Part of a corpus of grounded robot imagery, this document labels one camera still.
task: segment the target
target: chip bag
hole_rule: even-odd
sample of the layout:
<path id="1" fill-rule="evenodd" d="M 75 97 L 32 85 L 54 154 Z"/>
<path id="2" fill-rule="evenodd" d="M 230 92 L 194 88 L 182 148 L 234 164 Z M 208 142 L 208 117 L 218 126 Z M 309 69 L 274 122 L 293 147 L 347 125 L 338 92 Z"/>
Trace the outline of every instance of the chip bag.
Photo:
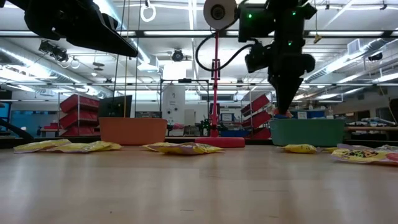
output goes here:
<path id="1" fill-rule="evenodd" d="M 207 144 L 198 144 L 194 142 L 188 142 L 183 144 L 174 144 L 168 142 L 159 142 L 143 146 L 147 149 L 157 152 L 163 152 L 166 154 L 180 154 L 180 155 L 200 155 L 209 154 L 223 150 L 219 147 L 209 146 Z"/>
<path id="2" fill-rule="evenodd" d="M 94 152 L 94 151 L 110 151 L 117 150 L 122 148 L 121 145 L 112 143 L 112 142 L 104 142 L 104 141 L 96 141 L 93 143 L 70 143 L 62 146 L 54 147 L 51 149 L 47 149 L 47 152 L 52 151 L 61 151 L 61 152 Z"/>
<path id="3" fill-rule="evenodd" d="M 317 153 L 316 147 L 308 144 L 287 145 L 285 147 L 282 147 L 282 149 L 284 149 L 286 152 L 306 153 L 306 154 Z"/>
<path id="4" fill-rule="evenodd" d="M 339 161 L 398 165 L 398 153 L 377 149 L 338 149 L 331 156 Z"/>
<path id="5" fill-rule="evenodd" d="M 14 147 L 14 153 L 28 153 L 28 152 L 45 151 L 46 149 L 51 149 L 53 147 L 62 146 L 65 144 L 70 144 L 70 141 L 67 139 L 60 139 L 60 140 L 33 142 L 33 143 Z"/>

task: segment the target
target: wire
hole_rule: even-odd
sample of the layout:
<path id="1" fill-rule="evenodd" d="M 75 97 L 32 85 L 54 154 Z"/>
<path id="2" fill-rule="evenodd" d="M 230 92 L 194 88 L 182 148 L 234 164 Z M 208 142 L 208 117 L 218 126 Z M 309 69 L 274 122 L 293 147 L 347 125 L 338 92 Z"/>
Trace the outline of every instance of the wire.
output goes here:
<path id="1" fill-rule="evenodd" d="M 315 9 L 317 12 L 315 13 L 315 34 L 318 35 L 318 9 L 317 9 L 317 0 L 313 0 L 313 3 L 315 5 Z"/>
<path id="2" fill-rule="evenodd" d="M 248 0 L 243 0 L 241 3 L 239 3 L 239 6 L 242 5 L 242 4 L 244 4 L 244 3 L 247 2 L 247 1 L 248 1 Z M 224 27 L 221 28 L 220 30 L 216 30 L 216 33 L 222 32 L 222 31 L 228 29 L 228 28 L 231 27 L 238 19 L 239 19 L 238 13 L 236 13 L 236 14 L 235 14 L 235 17 L 234 17 L 234 21 L 232 21 L 232 22 L 231 22 L 230 24 L 228 24 L 227 26 L 224 26 Z M 202 69 L 204 69 L 204 70 L 206 70 L 206 71 L 208 71 L 208 72 L 220 71 L 221 69 L 225 68 L 229 63 L 231 63 L 231 62 L 236 58 L 236 56 L 238 56 L 244 49 L 253 46 L 253 44 L 247 44 L 247 45 L 241 47 L 238 51 L 235 52 L 235 54 L 232 55 L 232 57 L 231 57 L 224 65 L 222 65 L 222 66 L 220 66 L 220 67 L 217 67 L 217 69 L 207 68 L 207 67 L 205 67 L 202 63 L 200 63 L 200 61 L 199 61 L 199 50 L 200 50 L 200 48 L 202 47 L 202 45 L 203 45 L 207 40 L 209 40 L 209 39 L 211 39 L 211 38 L 214 38 L 214 37 L 216 36 L 216 33 L 210 34 L 210 35 L 207 36 L 205 39 L 203 39 L 203 40 L 200 42 L 200 44 L 198 45 L 198 47 L 197 47 L 197 49 L 196 49 L 196 51 L 195 51 L 195 61 L 197 62 L 197 64 L 199 65 L 199 67 L 201 67 Z"/>
<path id="3" fill-rule="evenodd" d="M 129 26 L 130 26 L 130 7 L 127 10 L 127 33 L 129 33 Z M 126 66 L 125 66 L 126 70 L 125 70 L 125 74 L 124 74 L 124 113 L 123 113 L 123 118 L 126 118 L 126 105 L 127 105 L 127 62 L 128 62 L 128 58 L 126 56 Z"/>
<path id="4" fill-rule="evenodd" d="M 122 22 L 121 22 L 121 27 L 123 27 L 123 22 L 124 22 L 124 11 L 126 8 L 126 0 L 123 2 L 123 12 L 122 12 Z M 118 68 L 119 68 L 119 55 L 116 57 L 116 71 L 114 73 L 114 85 L 113 85 L 113 96 L 112 96 L 112 106 L 114 104 L 114 96 L 116 93 L 116 82 L 117 82 L 117 77 L 118 77 Z"/>

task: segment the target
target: plastic bin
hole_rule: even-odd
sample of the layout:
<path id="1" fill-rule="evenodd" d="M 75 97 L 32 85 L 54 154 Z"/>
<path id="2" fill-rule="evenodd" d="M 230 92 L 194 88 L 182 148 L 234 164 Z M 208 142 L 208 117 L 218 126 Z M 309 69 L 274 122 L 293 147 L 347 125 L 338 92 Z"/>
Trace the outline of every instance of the plastic bin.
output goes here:
<path id="1" fill-rule="evenodd" d="M 99 118 L 101 140 L 125 146 L 164 142 L 167 120 L 160 118 Z"/>
<path id="2" fill-rule="evenodd" d="M 344 125 L 344 120 L 340 119 L 278 119 L 270 122 L 272 142 L 276 146 L 333 147 L 343 142 Z"/>

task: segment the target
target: security camera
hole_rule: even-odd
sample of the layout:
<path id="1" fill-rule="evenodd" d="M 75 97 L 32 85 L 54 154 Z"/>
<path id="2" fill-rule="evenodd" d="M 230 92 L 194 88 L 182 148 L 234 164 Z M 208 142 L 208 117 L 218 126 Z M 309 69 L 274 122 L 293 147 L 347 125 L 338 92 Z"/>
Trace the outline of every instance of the security camera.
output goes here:
<path id="1" fill-rule="evenodd" d="M 184 59 L 184 54 L 180 49 L 175 49 L 172 55 L 173 62 L 181 62 Z"/>

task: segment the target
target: orange bin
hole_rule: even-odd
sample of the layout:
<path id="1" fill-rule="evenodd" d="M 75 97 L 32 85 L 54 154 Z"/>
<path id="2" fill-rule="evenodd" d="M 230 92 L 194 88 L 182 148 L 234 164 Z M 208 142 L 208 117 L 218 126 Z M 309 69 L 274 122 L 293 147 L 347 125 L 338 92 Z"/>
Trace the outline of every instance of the orange bin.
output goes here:
<path id="1" fill-rule="evenodd" d="M 99 118 L 101 140 L 142 146 L 164 142 L 167 120 L 160 118 Z"/>

